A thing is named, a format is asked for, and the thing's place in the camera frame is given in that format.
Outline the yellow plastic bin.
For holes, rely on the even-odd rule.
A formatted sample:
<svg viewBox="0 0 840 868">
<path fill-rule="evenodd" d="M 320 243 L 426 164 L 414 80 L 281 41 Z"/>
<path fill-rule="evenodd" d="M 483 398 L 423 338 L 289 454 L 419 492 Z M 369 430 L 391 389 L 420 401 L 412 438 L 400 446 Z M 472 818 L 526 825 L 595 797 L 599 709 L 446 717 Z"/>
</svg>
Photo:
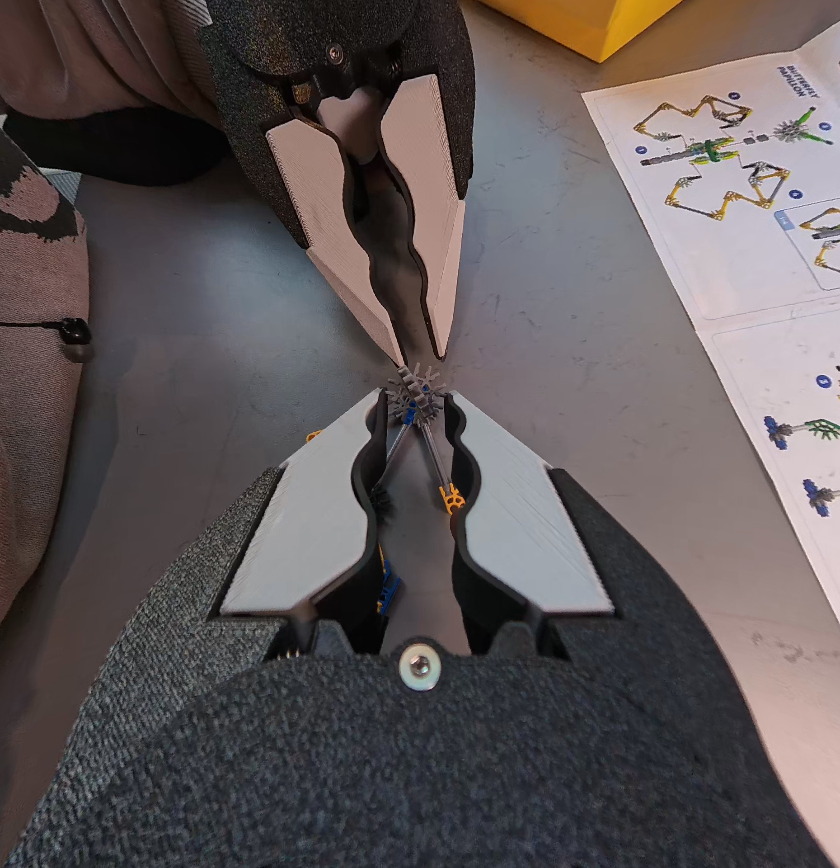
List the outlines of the yellow plastic bin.
<svg viewBox="0 0 840 868">
<path fill-rule="evenodd" d="M 514 21 L 596 62 L 651 27 L 679 1 L 484 1 Z"/>
</svg>

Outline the person's torso in beige sweater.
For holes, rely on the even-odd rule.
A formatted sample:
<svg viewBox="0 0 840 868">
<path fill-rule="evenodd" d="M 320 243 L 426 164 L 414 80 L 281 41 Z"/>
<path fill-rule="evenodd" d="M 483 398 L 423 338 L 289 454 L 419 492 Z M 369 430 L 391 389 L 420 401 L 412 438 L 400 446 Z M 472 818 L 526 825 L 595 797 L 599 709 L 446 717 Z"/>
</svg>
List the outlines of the person's torso in beige sweater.
<svg viewBox="0 0 840 868">
<path fill-rule="evenodd" d="M 0 127 L 0 321 L 67 317 L 89 318 L 85 223 Z M 54 527 L 86 353 L 0 328 L 0 625 Z"/>
</svg>

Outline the grey connector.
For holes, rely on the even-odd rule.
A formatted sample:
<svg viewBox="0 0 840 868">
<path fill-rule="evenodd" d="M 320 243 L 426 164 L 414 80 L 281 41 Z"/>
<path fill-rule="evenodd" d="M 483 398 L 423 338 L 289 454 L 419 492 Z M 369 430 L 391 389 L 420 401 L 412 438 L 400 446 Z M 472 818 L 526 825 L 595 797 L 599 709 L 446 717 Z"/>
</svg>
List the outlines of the grey connector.
<svg viewBox="0 0 840 868">
<path fill-rule="evenodd" d="M 399 367 L 395 377 L 388 380 L 392 397 L 408 401 L 416 396 L 425 396 L 430 403 L 442 401 L 447 394 L 446 385 L 440 380 L 440 372 L 429 365 L 424 371 L 416 363 L 413 369 Z"/>
</svg>

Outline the multicolour rod and connector assembly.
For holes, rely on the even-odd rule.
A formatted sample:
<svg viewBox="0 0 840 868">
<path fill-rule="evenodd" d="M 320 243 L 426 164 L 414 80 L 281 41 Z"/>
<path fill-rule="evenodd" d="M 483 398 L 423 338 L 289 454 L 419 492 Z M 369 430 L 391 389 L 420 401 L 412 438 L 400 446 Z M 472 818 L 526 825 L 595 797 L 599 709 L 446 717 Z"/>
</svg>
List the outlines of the multicolour rod and connector assembly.
<svg viewBox="0 0 840 868">
<path fill-rule="evenodd" d="M 466 502 L 447 473 L 432 430 L 432 423 L 444 407 L 444 399 L 433 404 L 425 396 L 416 396 L 414 399 L 405 401 L 392 397 L 389 390 L 386 390 L 386 395 L 389 416 L 399 423 L 399 430 L 387 452 L 384 475 L 400 444 L 407 436 L 407 432 L 412 428 L 418 429 L 422 433 L 427 453 L 434 465 L 439 483 L 439 493 L 447 515 L 454 517 Z M 372 489 L 371 504 L 378 518 L 386 515 L 391 507 L 389 496 L 381 482 L 377 483 Z M 377 614 L 384 616 L 387 615 L 390 604 L 393 602 L 395 594 L 400 587 L 401 578 L 392 570 L 391 564 L 385 557 L 380 543 L 378 545 L 378 552 L 382 567 L 382 589 L 377 601 Z"/>
</svg>

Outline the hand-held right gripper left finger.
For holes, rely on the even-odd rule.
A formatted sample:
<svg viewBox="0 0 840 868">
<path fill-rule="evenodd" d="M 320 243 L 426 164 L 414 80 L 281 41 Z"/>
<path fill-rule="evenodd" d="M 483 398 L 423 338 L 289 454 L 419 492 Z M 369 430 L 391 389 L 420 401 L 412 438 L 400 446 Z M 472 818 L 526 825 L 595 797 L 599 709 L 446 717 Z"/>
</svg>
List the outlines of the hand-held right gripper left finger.
<svg viewBox="0 0 840 868">
<path fill-rule="evenodd" d="M 386 466 L 388 401 L 373 390 L 308 440 L 277 477 L 231 569 L 221 616 L 281 616 L 307 650 L 319 620 L 378 653 L 383 568 L 371 491 Z"/>
</svg>

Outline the black drawstring with toggle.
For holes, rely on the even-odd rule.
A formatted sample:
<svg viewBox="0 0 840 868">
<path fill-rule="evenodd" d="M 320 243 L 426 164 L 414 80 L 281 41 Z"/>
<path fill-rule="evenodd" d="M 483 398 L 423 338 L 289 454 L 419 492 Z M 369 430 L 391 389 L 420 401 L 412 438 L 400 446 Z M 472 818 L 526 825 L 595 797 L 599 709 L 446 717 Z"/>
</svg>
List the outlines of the black drawstring with toggle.
<svg viewBox="0 0 840 868">
<path fill-rule="evenodd" d="M 65 345 L 85 346 L 89 345 L 92 340 L 89 324 L 82 318 L 67 317 L 60 320 L 43 320 L 38 322 L 0 321 L 0 328 L 56 331 L 59 339 Z"/>
</svg>

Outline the white toy instruction sheet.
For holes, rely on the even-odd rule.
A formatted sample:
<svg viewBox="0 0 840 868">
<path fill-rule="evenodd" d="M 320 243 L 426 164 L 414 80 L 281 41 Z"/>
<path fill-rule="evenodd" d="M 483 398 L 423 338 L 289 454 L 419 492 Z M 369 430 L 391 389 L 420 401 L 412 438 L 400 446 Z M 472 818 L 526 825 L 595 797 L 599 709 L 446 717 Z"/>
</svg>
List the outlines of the white toy instruction sheet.
<svg viewBox="0 0 840 868">
<path fill-rule="evenodd" d="M 840 624 L 840 21 L 583 98 Z"/>
</svg>

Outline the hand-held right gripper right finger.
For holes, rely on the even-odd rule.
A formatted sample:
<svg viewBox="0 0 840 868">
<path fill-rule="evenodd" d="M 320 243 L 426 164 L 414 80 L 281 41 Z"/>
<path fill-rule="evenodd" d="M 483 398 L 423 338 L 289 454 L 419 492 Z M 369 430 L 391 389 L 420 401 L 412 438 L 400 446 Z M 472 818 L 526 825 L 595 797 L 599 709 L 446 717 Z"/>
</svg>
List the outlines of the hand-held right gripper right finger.
<svg viewBox="0 0 840 868">
<path fill-rule="evenodd" d="M 542 644 L 558 616 L 609 616 L 613 603 L 561 493 L 554 468 L 465 396 L 445 400 L 455 511 L 452 583 L 473 653 L 505 623 Z"/>
</svg>

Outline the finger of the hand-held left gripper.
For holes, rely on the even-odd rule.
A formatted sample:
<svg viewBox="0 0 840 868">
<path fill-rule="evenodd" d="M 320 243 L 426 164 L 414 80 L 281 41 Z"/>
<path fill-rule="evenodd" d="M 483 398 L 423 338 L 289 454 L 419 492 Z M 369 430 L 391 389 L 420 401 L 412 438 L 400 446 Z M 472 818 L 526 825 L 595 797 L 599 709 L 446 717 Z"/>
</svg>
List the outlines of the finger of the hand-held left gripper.
<svg viewBox="0 0 840 868">
<path fill-rule="evenodd" d="M 352 229 L 339 141 L 301 118 L 272 128 L 266 139 L 308 240 L 307 255 L 371 339 L 393 363 L 404 364 L 391 318 L 372 288 L 370 256 Z"/>
<path fill-rule="evenodd" d="M 465 203 L 457 193 L 438 78 L 403 81 L 381 121 L 382 145 L 413 211 L 412 245 L 425 273 L 422 304 L 442 359 L 455 314 Z"/>
</svg>

